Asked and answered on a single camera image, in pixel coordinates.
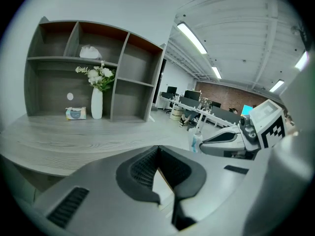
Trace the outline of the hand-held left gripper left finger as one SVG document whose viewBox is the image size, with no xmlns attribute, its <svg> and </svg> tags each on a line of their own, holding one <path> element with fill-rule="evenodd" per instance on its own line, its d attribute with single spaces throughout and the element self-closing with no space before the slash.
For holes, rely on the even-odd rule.
<svg viewBox="0 0 315 236">
<path fill-rule="evenodd" d="M 69 236 L 171 236 L 153 191 L 158 146 L 95 160 L 46 190 L 34 208 Z"/>
</svg>

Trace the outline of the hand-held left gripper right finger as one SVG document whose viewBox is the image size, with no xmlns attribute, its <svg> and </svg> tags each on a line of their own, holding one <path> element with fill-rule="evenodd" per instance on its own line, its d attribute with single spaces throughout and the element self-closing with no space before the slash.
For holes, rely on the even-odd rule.
<svg viewBox="0 0 315 236">
<path fill-rule="evenodd" d="M 158 169 L 174 193 L 167 225 L 157 224 L 157 235 L 241 236 L 249 211 L 240 188 L 255 167 L 254 161 L 194 154 L 159 146 Z"/>
</svg>

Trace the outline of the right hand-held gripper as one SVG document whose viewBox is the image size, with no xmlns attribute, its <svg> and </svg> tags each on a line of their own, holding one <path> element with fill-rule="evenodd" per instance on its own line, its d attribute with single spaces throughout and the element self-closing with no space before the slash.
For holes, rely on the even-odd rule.
<svg viewBox="0 0 315 236">
<path fill-rule="evenodd" d="M 222 128 L 204 140 L 205 143 L 201 143 L 199 148 L 204 154 L 271 148 L 286 136 L 282 108 L 270 99 L 264 101 L 245 115 L 245 143 L 236 140 L 238 134 L 240 134 L 238 126 Z"/>
</svg>

